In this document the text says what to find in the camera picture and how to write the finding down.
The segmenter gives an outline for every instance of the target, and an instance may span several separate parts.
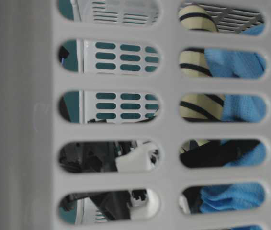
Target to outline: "blue cloth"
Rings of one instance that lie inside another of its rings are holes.
[[[243,32],[258,35],[264,25],[252,27]],[[257,79],[266,69],[263,57],[257,53],[206,49],[205,56],[213,76],[224,78]],[[252,95],[226,95],[222,121],[259,122],[265,115],[264,101]],[[265,158],[265,147],[259,144],[241,159],[225,165],[252,166],[260,164]],[[201,212],[243,210],[259,207],[264,201],[264,190],[257,183],[205,186],[201,189],[203,204]],[[260,230],[259,226],[234,228],[235,230]]]

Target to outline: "white plastic laundry basket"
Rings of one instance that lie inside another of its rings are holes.
[[[79,0],[81,11],[74,14],[75,21],[83,21],[77,23],[62,17],[57,0],[0,0],[0,230],[215,230],[249,225],[271,230],[271,0],[201,1],[214,18],[220,19],[222,32],[235,33],[260,24],[259,18],[255,21],[257,13],[252,12],[258,10],[266,25],[258,37],[185,31],[178,20],[182,0],[155,0],[153,7],[145,0],[144,8],[140,3],[124,4],[137,0],[90,0],[88,7],[81,5],[84,2]],[[229,13],[222,5],[233,6],[235,12]],[[81,15],[91,16],[82,20]],[[76,74],[65,71],[57,61],[59,48],[69,39],[79,39],[78,62],[83,68]],[[156,46],[162,59],[158,71],[147,73],[145,78],[134,72],[122,75],[119,69],[114,75],[99,74],[103,70],[96,70],[93,60],[92,70],[85,71],[85,43],[80,41]],[[178,56],[186,47],[261,52],[267,69],[262,78],[253,81],[191,80],[184,77],[178,64]],[[147,93],[157,94],[164,110],[147,124],[71,124],[59,114],[57,105],[62,95],[74,90],[93,92],[92,111],[98,103],[94,100],[97,92],[113,92],[116,98],[121,93],[141,92],[141,98]],[[181,97],[193,92],[257,94],[266,102],[267,114],[256,124],[189,124],[180,119],[178,107]],[[160,147],[160,164],[151,172],[74,175],[58,165],[58,153],[67,143],[142,137]],[[266,146],[267,158],[256,167],[186,169],[176,153],[192,138],[258,139]],[[186,187],[253,181],[266,191],[264,203],[255,210],[188,216],[177,205]],[[70,226],[58,215],[58,205],[67,194],[129,188],[151,188],[158,194],[160,209],[152,219],[84,227]]]

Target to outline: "black fabric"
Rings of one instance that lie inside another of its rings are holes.
[[[184,20],[184,19],[187,19],[187,18],[193,18],[193,17],[206,18],[206,19],[209,19],[210,21],[212,21],[212,22],[214,23],[214,21],[213,21],[213,19],[211,18],[210,15],[208,15],[208,14],[206,14],[206,13],[198,13],[198,12],[195,12],[195,13],[187,13],[187,14],[181,16],[181,17],[179,18],[179,20],[182,21],[182,20]]]
[[[188,48],[188,49],[185,49],[184,51],[192,51],[192,52],[204,54],[204,49],[200,49],[200,48]]]
[[[219,141],[210,141],[196,149],[185,151],[180,155],[180,160],[189,168],[222,167],[239,159],[259,143],[257,140],[230,140],[220,145]]]
[[[210,120],[214,120],[214,121],[218,121],[218,119],[216,117],[214,117],[211,113],[209,113],[207,110],[201,108],[200,106],[196,105],[196,104],[192,104],[189,102],[185,102],[185,101],[181,101],[180,102],[180,106],[192,109],[202,115],[204,115],[205,117],[207,117]]]
[[[209,31],[209,32],[212,32],[211,30],[202,29],[202,28],[194,28],[194,29],[190,29],[190,30],[195,30],[195,31]]]
[[[220,106],[224,107],[224,100],[220,98],[217,95],[214,94],[205,94],[207,97],[209,97],[212,101],[218,103]]]
[[[192,213],[201,213],[200,206],[203,203],[203,201],[200,197],[200,189],[201,188],[202,188],[201,186],[187,188],[182,193],[187,198],[191,214]]]
[[[181,69],[192,69],[192,70],[204,73],[205,75],[208,75],[209,77],[212,77],[210,70],[208,70],[207,68],[202,67],[202,66],[198,66],[198,65],[194,65],[194,64],[190,64],[190,63],[181,63],[180,68]]]

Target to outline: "cream and black stripe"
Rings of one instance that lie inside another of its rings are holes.
[[[179,11],[181,24],[189,30],[218,32],[212,17],[200,6],[189,5]],[[180,55],[180,68],[188,77],[212,77],[206,62],[204,49],[191,47]],[[224,95],[214,94],[187,94],[180,103],[180,115],[188,121],[220,121]],[[197,140],[199,146],[208,140]],[[189,144],[183,148],[188,151]]]

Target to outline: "white plastic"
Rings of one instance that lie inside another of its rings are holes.
[[[116,167],[118,172],[145,172],[154,168],[154,164],[150,160],[150,152],[156,151],[158,148],[154,143],[146,143],[138,146],[129,154],[116,158]]]

